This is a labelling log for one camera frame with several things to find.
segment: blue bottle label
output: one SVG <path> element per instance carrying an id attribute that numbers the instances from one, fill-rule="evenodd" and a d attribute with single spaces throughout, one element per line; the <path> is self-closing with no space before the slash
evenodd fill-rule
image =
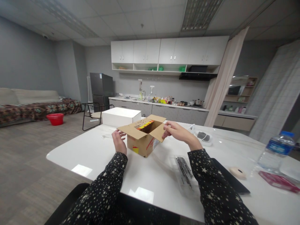
<path id="1" fill-rule="evenodd" d="M 268 145 L 266 146 L 272 152 L 281 154 L 281 155 L 288 155 L 290 151 L 294 148 L 290 145 L 280 144 L 276 141 L 270 140 Z"/>

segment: faucet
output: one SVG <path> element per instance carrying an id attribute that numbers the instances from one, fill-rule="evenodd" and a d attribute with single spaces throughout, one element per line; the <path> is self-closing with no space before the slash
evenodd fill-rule
<path id="1" fill-rule="evenodd" d="M 145 92 L 145 91 L 143 91 L 143 92 L 142 92 L 142 96 L 143 96 L 143 93 L 144 93 L 144 92 Z M 144 97 L 144 100 L 146 100 L 146 92 L 145 92 L 145 97 Z"/>

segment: white box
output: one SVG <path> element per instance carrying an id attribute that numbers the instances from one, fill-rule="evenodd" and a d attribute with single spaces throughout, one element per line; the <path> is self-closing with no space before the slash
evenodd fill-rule
<path id="1" fill-rule="evenodd" d="M 141 111 L 115 107 L 102 112 L 102 123 L 122 127 L 141 120 Z"/>

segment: ceiling light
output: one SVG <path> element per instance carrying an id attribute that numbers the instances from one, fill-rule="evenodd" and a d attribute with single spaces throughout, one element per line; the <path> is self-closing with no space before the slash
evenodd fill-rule
<path id="1" fill-rule="evenodd" d="M 59 19 L 72 30 L 79 33 L 84 38 L 98 38 L 99 36 L 93 32 L 88 26 L 81 22 L 75 15 L 65 8 L 57 0 L 31 0 L 33 3 L 44 9 L 46 12 Z"/>
<path id="2" fill-rule="evenodd" d="M 206 30 L 223 0 L 188 0 L 181 31 Z"/>

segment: room divider curtain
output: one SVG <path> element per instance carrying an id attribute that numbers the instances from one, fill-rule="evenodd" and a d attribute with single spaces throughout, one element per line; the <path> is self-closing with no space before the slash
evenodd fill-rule
<path id="1" fill-rule="evenodd" d="M 228 92 L 228 88 L 238 63 L 238 58 L 241 53 L 243 42 L 247 34 L 249 27 L 241 30 L 234 38 L 228 43 L 224 53 L 222 63 L 220 65 L 219 73 L 213 84 L 213 88 L 210 88 L 207 92 L 208 99 L 206 108 L 209 109 L 207 119 L 204 126 L 213 127 L 221 105 L 224 101 L 225 95 Z"/>
<path id="2" fill-rule="evenodd" d="M 246 113 L 258 116 L 249 136 L 267 144 L 272 136 L 278 135 L 299 93 L 300 40 L 297 40 L 277 50 L 247 105 Z"/>

